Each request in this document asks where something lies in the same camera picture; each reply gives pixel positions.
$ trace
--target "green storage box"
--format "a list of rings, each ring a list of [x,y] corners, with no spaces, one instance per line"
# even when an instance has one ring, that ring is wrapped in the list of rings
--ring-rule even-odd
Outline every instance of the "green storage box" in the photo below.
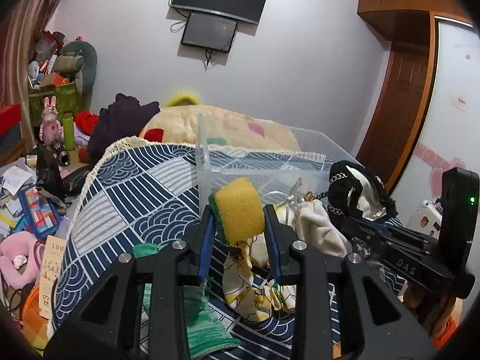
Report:
[[[86,109],[86,102],[75,88],[75,83],[54,86],[47,85],[30,93],[30,117],[33,127],[40,127],[42,124],[43,99],[45,97],[57,97],[57,120],[62,122],[63,113],[72,111],[76,116],[80,111]]]

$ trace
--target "red box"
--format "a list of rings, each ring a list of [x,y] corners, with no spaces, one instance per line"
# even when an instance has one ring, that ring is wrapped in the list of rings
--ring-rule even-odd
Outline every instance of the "red box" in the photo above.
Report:
[[[0,108],[0,135],[5,134],[20,122],[20,104],[7,105]]]

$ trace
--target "yellow floral fabric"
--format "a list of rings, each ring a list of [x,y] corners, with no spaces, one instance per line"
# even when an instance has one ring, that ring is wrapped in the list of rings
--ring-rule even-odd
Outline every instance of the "yellow floral fabric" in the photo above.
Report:
[[[249,238],[237,245],[240,253],[229,252],[223,271],[225,302],[250,322],[261,322],[272,315],[272,310],[295,311],[295,286],[279,286],[274,280],[254,285],[251,249],[255,242],[265,242],[263,237]]]

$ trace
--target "wave pattern fabric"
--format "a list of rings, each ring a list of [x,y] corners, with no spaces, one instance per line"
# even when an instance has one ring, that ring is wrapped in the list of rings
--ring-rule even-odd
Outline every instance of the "wave pattern fabric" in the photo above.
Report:
[[[213,155],[226,164],[237,163],[238,153]],[[277,168],[285,160],[311,168],[312,159],[268,152],[242,152],[248,167]],[[333,161],[322,159],[326,164]],[[55,288],[53,327],[58,329],[69,312],[119,254],[133,254],[134,245],[155,245],[180,239],[188,225],[199,222],[199,192],[194,148],[186,145],[155,144],[121,151],[106,160],[81,201],[71,227],[63,257],[61,276]],[[222,290],[227,246],[215,240],[210,262],[208,307],[233,338],[241,341],[234,349],[207,356],[223,359],[288,359],[293,336],[294,314],[271,310],[261,322],[249,322],[226,303]],[[267,285],[271,276],[253,267],[253,286]],[[386,281],[393,289],[402,288],[394,274]],[[332,314],[333,342],[340,341],[335,288],[328,285]],[[142,313],[141,349],[148,352],[148,316]]]

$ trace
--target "blanket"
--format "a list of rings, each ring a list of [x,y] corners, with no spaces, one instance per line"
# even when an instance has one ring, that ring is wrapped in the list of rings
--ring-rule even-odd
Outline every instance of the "blanket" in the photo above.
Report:
[[[300,151],[290,128],[270,120],[254,119],[211,105],[162,108],[162,111],[152,117],[143,128],[140,137],[145,137],[145,133],[152,128],[161,128],[164,131],[163,142],[196,143],[198,114],[204,114],[210,122],[206,123],[208,129],[206,135],[213,139],[221,139],[226,145],[270,151]]]
[[[213,155],[225,160],[225,154]],[[315,167],[315,161],[274,152],[247,151],[244,157],[252,164],[265,167],[296,165]],[[328,172],[333,160],[324,160]],[[285,194],[291,186],[275,186]],[[269,203],[279,203],[282,196],[269,195]],[[123,139],[106,154],[88,175],[80,203],[70,226],[61,275],[55,288],[53,327],[57,329],[103,271],[123,252],[133,254],[142,242],[155,245],[180,239],[186,226],[199,222],[199,192],[194,147],[186,144],[150,144],[142,139]],[[294,314],[272,311],[262,322],[249,322],[225,304],[222,291],[227,247],[215,240],[210,262],[208,307],[215,313],[233,338],[241,341],[234,349],[224,349],[208,358],[288,359],[293,335]],[[254,267],[253,285],[270,280],[269,271]],[[388,280],[392,288],[402,288],[395,275]],[[330,294],[333,342],[340,341],[335,287]],[[148,351],[148,317],[142,315],[141,349]]]

